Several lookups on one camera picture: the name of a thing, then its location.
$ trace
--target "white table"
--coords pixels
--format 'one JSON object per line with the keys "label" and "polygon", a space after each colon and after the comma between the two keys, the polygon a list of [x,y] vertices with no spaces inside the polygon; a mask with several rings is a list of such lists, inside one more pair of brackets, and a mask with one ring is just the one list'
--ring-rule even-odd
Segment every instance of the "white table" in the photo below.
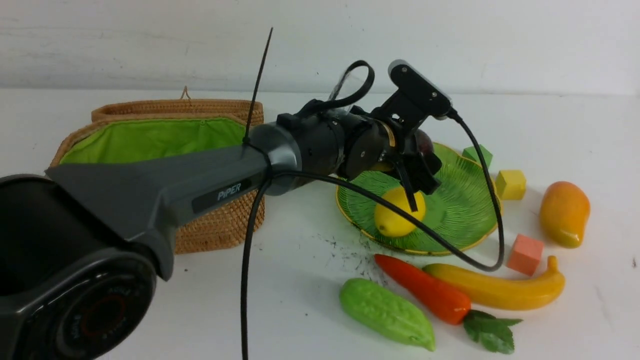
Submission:
{"label": "white table", "polygon": [[[0,90],[0,176],[42,173],[60,142],[90,121],[104,104],[177,98],[175,92]],[[250,94],[192,92],[192,97],[242,98]],[[267,121],[297,111],[325,95],[260,94]],[[386,95],[369,95],[371,109]],[[557,180],[578,184],[591,199],[584,245],[565,250],[549,243],[567,283],[543,309],[497,316],[519,317],[513,359],[640,358],[640,99],[454,95],[454,104],[479,141],[494,154],[493,173],[522,169],[529,189],[507,202],[511,243],[517,233],[541,237],[536,214],[541,194]],[[470,145],[453,122],[428,120],[434,141],[456,149]],[[461,327],[429,316],[437,350],[397,345],[355,323],[341,310],[338,290],[350,277],[380,279],[371,261],[387,251],[367,241],[339,213],[334,187],[313,183],[267,199],[266,220],[254,237],[248,292],[251,359],[493,359]],[[497,233],[468,253],[493,263]],[[242,247],[176,257],[169,282],[133,335],[105,359],[240,359],[239,290]],[[413,258],[416,265],[454,257]],[[546,267],[543,262],[539,267]],[[519,276],[508,268],[495,275]],[[389,286],[406,295],[389,281]]]}

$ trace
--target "basket handle loop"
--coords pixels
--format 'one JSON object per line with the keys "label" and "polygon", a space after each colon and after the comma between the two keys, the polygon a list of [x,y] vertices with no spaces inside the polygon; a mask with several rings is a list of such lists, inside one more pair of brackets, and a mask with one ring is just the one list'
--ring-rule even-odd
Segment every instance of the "basket handle loop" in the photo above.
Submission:
{"label": "basket handle loop", "polygon": [[182,95],[180,95],[180,100],[183,100],[185,96],[187,97],[187,99],[191,100],[191,96],[189,96],[189,89],[187,89],[186,85],[184,85],[184,89],[182,89]]}

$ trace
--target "yellow cube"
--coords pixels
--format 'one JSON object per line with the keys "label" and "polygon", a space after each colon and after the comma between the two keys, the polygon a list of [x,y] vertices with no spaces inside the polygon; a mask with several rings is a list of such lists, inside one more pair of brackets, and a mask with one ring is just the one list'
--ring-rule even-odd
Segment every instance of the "yellow cube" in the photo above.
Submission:
{"label": "yellow cube", "polygon": [[522,200],[527,191],[527,178],[520,170],[500,170],[495,187],[502,200]]}

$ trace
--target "foam block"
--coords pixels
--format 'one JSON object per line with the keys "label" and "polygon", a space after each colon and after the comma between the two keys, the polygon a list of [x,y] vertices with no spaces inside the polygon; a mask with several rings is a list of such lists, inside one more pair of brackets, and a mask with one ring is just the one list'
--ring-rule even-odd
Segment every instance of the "foam block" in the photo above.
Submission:
{"label": "foam block", "polygon": [[511,248],[511,255],[507,267],[528,276],[535,274],[545,244],[542,241],[518,234]]}
{"label": "foam block", "polygon": [[527,191],[527,178],[520,170],[500,170],[495,187],[502,200],[522,200]]}
{"label": "foam block", "polygon": [[[489,150],[485,149],[482,144],[480,144],[480,152],[484,156],[484,162],[486,163],[486,167],[489,168],[491,166],[491,160],[493,159],[493,154],[489,152]],[[467,158],[469,160],[473,160],[476,163],[480,164],[480,157],[476,152],[476,149],[473,146],[467,147],[462,150],[462,157]]]}

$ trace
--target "pink cube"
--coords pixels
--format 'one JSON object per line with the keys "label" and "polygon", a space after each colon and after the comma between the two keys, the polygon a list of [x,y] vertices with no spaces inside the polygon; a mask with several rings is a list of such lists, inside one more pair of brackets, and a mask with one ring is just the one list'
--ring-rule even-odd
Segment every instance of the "pink cube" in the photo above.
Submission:
{"label": "pink cube", "polygon": [[528,276],[533,276],[542,259],[542,241],[518,234],[513,243],[507,267]]}

